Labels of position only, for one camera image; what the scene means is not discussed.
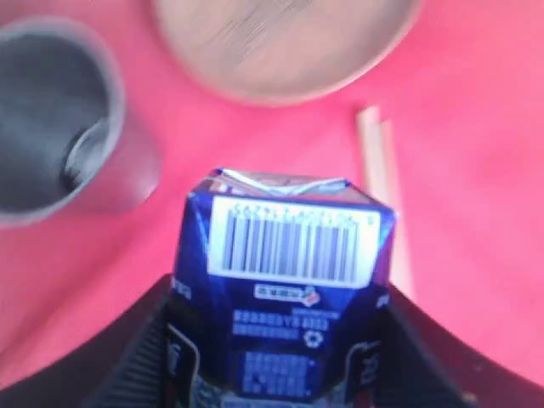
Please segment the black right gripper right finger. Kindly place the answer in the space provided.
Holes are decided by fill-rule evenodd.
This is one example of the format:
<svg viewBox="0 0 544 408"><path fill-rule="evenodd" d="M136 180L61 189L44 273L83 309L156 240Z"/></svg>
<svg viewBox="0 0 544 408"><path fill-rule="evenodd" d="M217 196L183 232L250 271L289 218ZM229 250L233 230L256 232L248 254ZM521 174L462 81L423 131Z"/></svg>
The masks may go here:
<svg viewBox="0 0 544 408"><path fill-rule="evenodd" d="M381 328L377 407L543 406L543 387L469 347L394 286Z"/></svg>

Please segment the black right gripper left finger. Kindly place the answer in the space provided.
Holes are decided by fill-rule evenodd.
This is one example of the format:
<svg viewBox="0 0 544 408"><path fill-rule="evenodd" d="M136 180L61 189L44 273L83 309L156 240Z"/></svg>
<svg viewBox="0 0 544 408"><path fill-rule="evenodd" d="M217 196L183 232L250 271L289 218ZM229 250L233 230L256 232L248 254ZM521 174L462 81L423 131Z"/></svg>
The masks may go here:
<svg viewBox="0 0 544 408"><path fill-rule="evenodd" d="M2 407L163 407L164 275L104 330L64 358L1 390Z"/></svg>

